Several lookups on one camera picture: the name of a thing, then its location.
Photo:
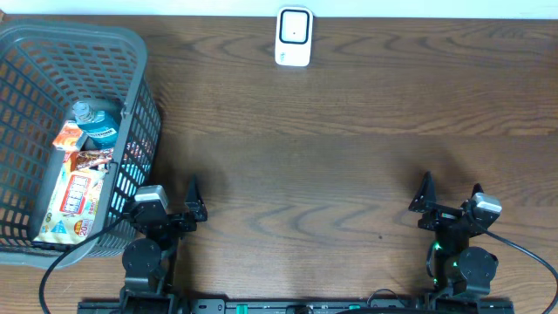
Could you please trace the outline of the orange chocolate bar wrapper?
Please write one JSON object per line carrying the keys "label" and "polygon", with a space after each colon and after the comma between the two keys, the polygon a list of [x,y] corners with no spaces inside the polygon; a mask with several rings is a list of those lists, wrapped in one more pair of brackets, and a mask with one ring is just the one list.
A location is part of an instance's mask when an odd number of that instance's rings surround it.
{"label": "orange chocolate bar wrapper", "polygon": [[71,154],[71,171],[94,168],[112,161],[112,148],[85,150]]}

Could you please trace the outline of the yellow white snack bag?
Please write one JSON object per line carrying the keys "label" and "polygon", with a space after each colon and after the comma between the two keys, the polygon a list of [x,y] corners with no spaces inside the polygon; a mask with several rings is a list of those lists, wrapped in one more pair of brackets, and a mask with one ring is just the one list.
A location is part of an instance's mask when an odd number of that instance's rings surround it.
{"label": "yellow white snack bag", "polygon": [[66,153],[38,235],[39,244],[74,245],[91,234],[105,172],[85,167],[80,152]]}

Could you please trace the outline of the blue mouthwash bottle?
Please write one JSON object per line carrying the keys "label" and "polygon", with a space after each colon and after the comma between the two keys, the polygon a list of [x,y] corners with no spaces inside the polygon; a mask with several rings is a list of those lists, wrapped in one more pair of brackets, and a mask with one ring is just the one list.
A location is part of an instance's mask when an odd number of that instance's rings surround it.
{"label": "blue mouthwash bottle", "polygon": [[119,122],[108,111],[111,105],[100,99],[80,100],[72,105],[77,126],[98,149],[114,148],[119,136]]}

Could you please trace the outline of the small orange box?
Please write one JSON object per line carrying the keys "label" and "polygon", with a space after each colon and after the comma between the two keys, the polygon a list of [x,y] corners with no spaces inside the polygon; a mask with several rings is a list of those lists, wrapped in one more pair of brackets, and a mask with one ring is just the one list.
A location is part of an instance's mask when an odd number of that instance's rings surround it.
{"label": "small orange box", "polygon": [[57,149],[65,152],[80,151],[85,144],[87,134],[75,120],[67,120],[52,142]]}

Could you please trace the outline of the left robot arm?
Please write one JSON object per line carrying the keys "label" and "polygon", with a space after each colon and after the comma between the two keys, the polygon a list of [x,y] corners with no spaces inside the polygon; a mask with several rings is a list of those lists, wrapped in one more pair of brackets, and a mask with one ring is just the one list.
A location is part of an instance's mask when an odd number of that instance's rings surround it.
{"label": "left robot arm", "polygon": [[180,240],[208,219],[196,177],[188,183],[184,205],[184,211],[169,214],[164,188],[153,185],[139,188],[125,206],[125,220],[143,236],[123,253],[126,274],[117,313],[190,312],[187,299],[174,291],[173,280]]}

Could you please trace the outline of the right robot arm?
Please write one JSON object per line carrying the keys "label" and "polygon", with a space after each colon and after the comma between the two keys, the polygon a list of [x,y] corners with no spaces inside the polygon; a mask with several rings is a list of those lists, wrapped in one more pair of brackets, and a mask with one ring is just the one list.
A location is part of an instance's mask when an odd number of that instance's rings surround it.
{"label": "right robot arm", "polygon": [[425,306],[440,311],[450,303],[477,305],[490,293],[499,261],[487,250],[472,246],[470,239],[485,234],[500,217],[500,201],[477,183],[460,207],[442,205],[437,202],[434,181],[427,172],[408,209],[422,215],[419,228],[435,234],[426,258],[434,291],[425,297]]}

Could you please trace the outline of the white barcode scanner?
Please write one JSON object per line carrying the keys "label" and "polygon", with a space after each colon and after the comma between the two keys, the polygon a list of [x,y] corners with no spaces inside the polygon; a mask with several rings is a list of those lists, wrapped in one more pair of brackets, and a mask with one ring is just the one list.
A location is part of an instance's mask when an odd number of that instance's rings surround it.
{"label": "white barcode scanner", "polygon": [[306,67],[310,63],[313,13],[301,6],[282,7],[276,19],[275,62]]}

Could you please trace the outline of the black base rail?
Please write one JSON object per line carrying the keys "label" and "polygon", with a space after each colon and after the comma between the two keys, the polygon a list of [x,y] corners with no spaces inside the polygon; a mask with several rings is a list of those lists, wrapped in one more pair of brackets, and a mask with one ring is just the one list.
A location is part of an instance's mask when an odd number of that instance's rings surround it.
{"label": "black base rail", "polygon": [[432,309],[425,309],[409,300],[377,298],[370,302],[345,300],[290,301],[225,301],[193,299],[181,301],[165,310],[164,303],[155,304],[131,299],[128,302],[80,302],[77,313],[179,313],[179,314],[334,314],[334,313],[479,313],[514,314],[509,301],[483,301],[478,304],[439,300]]}

